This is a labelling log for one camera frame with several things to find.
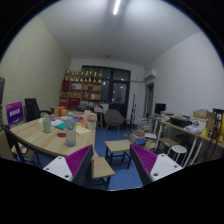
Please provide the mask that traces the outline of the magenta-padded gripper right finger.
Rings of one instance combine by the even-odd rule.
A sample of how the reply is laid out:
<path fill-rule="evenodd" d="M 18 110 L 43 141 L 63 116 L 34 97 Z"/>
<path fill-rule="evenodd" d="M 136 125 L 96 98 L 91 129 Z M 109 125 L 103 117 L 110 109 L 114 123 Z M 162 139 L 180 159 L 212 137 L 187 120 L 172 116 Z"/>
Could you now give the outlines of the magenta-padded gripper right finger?
<path fill-rule="evenodd" d="M 130 154 L 143 185 L 148 185 L 182 169 L 166 154 L 156 155 L 135 144 L 130 145 Z"/>

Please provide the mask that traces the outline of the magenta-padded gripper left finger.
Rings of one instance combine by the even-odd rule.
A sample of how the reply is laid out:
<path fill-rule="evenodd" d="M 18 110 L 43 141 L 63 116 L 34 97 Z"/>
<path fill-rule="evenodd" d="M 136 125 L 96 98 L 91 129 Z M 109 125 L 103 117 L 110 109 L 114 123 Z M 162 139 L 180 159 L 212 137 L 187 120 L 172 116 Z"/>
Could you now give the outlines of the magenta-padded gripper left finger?
<path fill-rule="evenodd" d="M 82 187 L 92 182 L 91 159 L 93 146 L 89 145 L 67 157 L 58 156 L 44 170 Z"/>

